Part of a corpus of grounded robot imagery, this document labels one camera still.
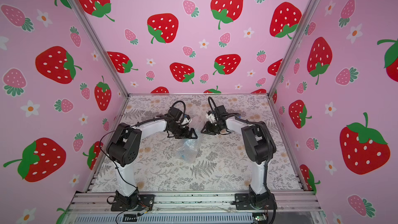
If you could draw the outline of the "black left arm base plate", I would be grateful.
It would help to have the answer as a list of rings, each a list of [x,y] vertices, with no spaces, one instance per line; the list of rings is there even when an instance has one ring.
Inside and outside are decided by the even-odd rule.
[[[111,206],[112,212],[122,211],[151,211],[153,208],[155,195],[131,195],[126,197],[123,195],[116,195]]]

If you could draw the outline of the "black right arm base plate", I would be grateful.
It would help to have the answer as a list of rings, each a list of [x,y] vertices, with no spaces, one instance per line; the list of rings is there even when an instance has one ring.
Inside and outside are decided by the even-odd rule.
[[[252,192],[247,194],[235,194],[231,203],[238,210],[275,210],[277,209],[273,194],[264,193],[256,195]]]

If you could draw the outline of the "clear bubble wrap sheet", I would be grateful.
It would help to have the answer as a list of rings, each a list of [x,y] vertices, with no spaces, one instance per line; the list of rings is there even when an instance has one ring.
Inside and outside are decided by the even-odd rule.
[[[180,139],[175,145],[175,157],[187,163],[193,163],[201,147],[200,139]]]

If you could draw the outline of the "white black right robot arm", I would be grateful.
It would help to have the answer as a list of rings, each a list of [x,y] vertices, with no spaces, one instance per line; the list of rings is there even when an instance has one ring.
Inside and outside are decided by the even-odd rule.
[[[221,135],[222,131],[242,135],[244,148],[252,162],[252,181],[249,185],[249,202],[253,206],[270,200],[273,196],[267,186],[268,164],[276,153],[276,145],[265,122],[252,122],[238,117],[207,121],[202,134]]]

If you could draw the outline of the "blue plastic wine glass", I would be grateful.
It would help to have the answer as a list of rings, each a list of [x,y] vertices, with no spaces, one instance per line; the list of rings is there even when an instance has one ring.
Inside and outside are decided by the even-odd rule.
[[[184,144],[180,150],[180,157],[183,160],[190,160],[192,156],[195,156],[195,151],[194,147]]]

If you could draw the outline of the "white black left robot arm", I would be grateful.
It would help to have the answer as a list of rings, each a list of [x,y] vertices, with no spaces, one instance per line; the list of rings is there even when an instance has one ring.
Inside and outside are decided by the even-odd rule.
[[[168,138],[196,140],[198,135],[187,123],[178,123],[173,117],[159,116],[135,125],[120,123],[107,145],[106,154],[115,164],[117,171],[117,197],[124,201],[136,202],[139,189],[135,183],[133,162],[139,154],[142,139],[153,134],[166,132]]]

